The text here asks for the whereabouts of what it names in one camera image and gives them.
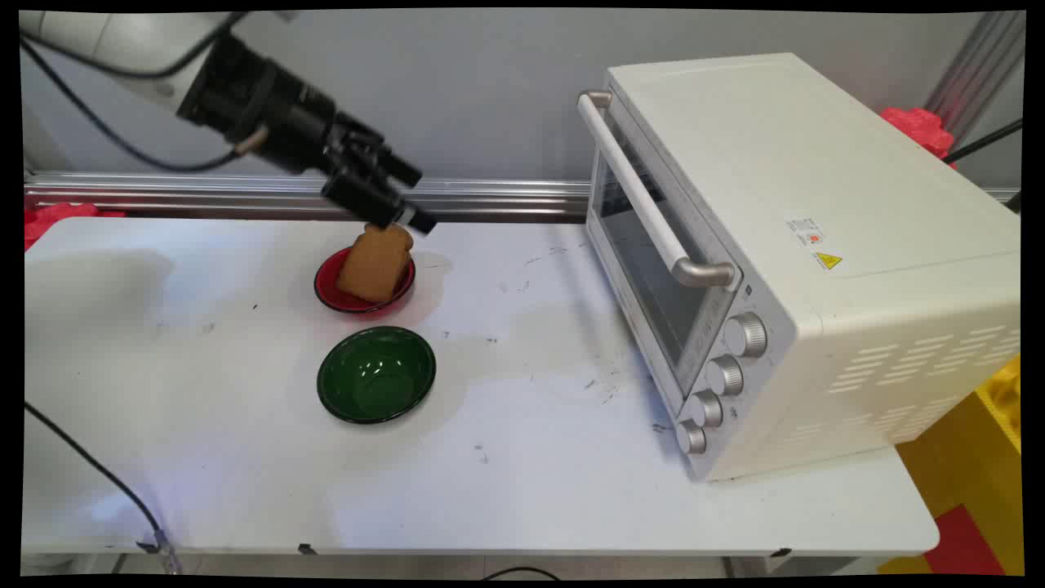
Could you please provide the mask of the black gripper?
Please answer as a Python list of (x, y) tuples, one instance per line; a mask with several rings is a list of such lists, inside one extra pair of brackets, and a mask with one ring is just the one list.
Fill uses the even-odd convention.
[(277, 64), (247, 64), (238, 65), (238, 156), (255, 155), (291, 174), (324, 172), (323, 197), (380, 229), (400, 224), (426, 235), (437, 226), (389, 185), (392, 177), (415, 187), (421, 169), (323, 92)]

